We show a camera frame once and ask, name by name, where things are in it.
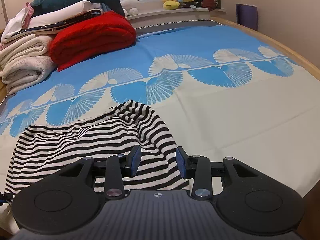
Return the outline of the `wooden bed frame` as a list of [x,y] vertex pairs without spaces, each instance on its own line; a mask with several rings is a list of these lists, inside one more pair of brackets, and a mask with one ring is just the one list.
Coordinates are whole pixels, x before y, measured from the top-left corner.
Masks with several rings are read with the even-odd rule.
[[319,69],[243,26],[185,21],[137,30],[1,106],[1,183],[30,125],[63,126],[133,100],[188,154],[233,156],[305,196],[319,181]]

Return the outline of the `white pink folded garment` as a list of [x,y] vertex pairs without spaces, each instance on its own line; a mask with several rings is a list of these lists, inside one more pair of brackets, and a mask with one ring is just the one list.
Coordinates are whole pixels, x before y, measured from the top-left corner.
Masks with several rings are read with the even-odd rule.
[[27,2],[25,7],[14,18],[10,19],[1,36],[1,50],[4,49],[6,39],[28,27],[33,13],[33,7]]

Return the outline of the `cream folded blanket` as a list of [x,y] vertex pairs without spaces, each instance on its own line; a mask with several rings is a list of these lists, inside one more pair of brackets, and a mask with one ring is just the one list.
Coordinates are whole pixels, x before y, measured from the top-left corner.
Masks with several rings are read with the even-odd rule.
[[28,28],[69,23],[82,18],[82,16],[88,16],[91,12],[101,14],[103,10],[97,3],[91,3],[86,0],[80,1],[63,9],[32,17]]

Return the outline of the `white plush toy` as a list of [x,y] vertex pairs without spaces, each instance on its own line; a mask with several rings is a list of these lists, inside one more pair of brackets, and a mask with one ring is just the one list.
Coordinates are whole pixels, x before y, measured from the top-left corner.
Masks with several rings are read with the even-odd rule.
[[120,0],[125,17],[131,15],[138,15],[138,0]]

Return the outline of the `blue white patterned bedsheet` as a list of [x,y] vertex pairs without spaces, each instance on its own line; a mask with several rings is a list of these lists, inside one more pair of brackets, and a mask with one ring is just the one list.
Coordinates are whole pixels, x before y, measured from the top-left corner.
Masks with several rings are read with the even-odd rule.
[[215,23],[140,29],[2,105],[14,239],[299,239],[319,80]]

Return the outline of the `red folded blanket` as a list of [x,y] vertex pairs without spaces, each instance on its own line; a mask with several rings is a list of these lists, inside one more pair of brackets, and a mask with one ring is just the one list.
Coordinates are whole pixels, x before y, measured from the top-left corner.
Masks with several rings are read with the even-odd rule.
[[136,37],[124,16],[108,11],[60,31],[50,44],[49,54],[61,72],[90,57],[127,48]]

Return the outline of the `dark teal shark plush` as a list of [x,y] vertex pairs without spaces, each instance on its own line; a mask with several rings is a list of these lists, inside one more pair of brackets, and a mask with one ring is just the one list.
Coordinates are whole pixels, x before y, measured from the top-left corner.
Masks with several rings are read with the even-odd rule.
[[112,11],[125,16],[120,0],[33,0],[30,5],[34,9],[33,17],[35,17],[63,9],[81,1],[104,4]]

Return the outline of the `white folded quilt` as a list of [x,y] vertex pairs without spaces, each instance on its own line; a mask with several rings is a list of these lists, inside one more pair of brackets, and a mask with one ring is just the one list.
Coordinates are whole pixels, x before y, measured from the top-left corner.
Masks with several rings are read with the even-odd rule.
[[49,53],[53,39],[30,34],[1,50],[1,81],[9,95],[42,82],[56,69]]

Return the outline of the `black white striped hooded top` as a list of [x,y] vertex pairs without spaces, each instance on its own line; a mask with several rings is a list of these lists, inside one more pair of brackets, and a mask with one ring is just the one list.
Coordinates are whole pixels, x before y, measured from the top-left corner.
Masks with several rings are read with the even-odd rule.
[[17,194],[31,184],[84,157],[105,161],[140,146],[142,158],[126,190],[187,190],[176,163],[176,142],[150,106],[127,101],[94,118],[63,126],[31,125],[18,137],[5,192]]

